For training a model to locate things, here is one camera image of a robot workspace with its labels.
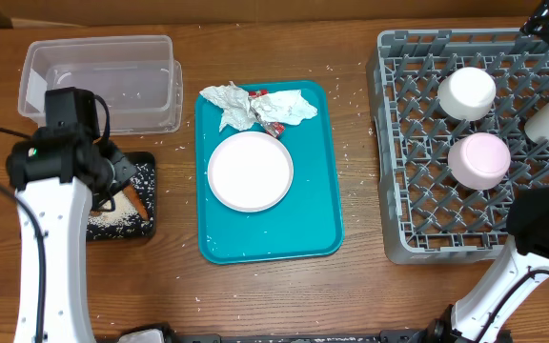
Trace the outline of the orange carrot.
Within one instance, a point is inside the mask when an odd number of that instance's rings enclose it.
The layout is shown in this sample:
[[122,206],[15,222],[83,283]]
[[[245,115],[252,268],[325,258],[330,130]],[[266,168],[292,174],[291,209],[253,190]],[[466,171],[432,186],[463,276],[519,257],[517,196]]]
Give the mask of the orange carrot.
[[124,195],[128,198],[134,209],[137,211],[139,216],[142,218],[143,221],[149,221],[150,217],[147,212],[146,207],[141,201],[141,198],[139,197],[138,193],[136,192],[134,186],[132,184],[129,184],[124,190]]

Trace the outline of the white ceramic bowl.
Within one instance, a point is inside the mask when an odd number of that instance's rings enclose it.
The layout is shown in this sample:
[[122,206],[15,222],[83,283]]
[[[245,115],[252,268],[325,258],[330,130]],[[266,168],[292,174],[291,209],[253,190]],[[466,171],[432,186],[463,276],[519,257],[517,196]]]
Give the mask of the white ceramic bowl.
[[456,120],[476,121],[487,115],[496,96],[494,79],[474,67],[464,67],[445,78],[437,89],[439,105]]

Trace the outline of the pink bowl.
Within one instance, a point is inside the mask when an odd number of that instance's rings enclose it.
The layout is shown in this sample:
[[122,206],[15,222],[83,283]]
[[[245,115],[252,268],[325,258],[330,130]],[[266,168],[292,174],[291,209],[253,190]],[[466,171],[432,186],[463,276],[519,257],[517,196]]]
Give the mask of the pink bowl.
[[449,150],[448,166],[462,186],[484,191],[497,186],[508,172],[511,154],[507,145],[490,133],[474,133]]

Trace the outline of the white tissue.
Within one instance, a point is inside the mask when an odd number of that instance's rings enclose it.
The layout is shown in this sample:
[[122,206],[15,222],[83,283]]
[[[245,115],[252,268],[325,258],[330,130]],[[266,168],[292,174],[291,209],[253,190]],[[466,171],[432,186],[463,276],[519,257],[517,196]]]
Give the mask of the white tissue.
[[255,123],[251,114],[250,95],[233,82],[222,86],[209,86],[200,92],[206,100],[222,109],[219,131],[231,127],[246,131]]

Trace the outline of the large white plate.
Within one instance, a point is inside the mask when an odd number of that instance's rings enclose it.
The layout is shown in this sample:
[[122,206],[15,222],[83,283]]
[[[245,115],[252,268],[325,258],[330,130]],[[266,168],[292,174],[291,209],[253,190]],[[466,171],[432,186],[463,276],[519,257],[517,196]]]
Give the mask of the large white plate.
[[215,198],[238,212],[262,212],[279,203],[294,179],[287,148],[259,131],[244,131],[223,140],[207,169]]

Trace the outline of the red snack wrapper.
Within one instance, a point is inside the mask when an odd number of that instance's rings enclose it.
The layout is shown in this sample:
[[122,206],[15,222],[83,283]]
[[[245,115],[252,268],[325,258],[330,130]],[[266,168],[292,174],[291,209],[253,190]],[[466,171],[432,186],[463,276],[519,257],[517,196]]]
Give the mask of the red snack wrapper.
[[259,105],[257,99],[266,95],[267,93],[267,90],[249,91],[249,114],[261,126],[261,128],[265,130],[266,133],[268,133],[275,139],[279,139],[282,133],[285,131],[284,125],[279,122],[267,121],[262,117],[257,108],[257,106]]

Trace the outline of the white napkin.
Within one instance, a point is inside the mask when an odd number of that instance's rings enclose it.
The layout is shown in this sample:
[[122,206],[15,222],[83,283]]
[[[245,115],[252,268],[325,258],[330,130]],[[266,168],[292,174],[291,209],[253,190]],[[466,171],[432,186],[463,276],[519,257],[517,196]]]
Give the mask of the white napkin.
[[301,90],[269,92],[252,99],[250,105],[266,122],[293,126],[318,114],[317,108],[301,95]]

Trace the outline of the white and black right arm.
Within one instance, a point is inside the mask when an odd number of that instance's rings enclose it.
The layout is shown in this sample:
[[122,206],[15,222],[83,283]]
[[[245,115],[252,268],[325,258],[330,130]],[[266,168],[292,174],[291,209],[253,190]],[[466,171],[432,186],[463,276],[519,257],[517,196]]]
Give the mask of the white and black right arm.
[[549,278],[549,187],[522,191],[506,218],[503,250],[477,285],[414,342],[508,342],[507,319]]

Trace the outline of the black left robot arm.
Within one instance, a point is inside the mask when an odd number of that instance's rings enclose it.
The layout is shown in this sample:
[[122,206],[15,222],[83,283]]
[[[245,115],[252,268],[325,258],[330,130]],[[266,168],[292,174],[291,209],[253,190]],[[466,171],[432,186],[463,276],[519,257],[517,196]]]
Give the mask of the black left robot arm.
[[46,124],[6,161],[21,226],[17,342],[93,342],[86,246],[91,212],[115,209],[136,173],[98,122],[105,101],[74,87],[45,94]]

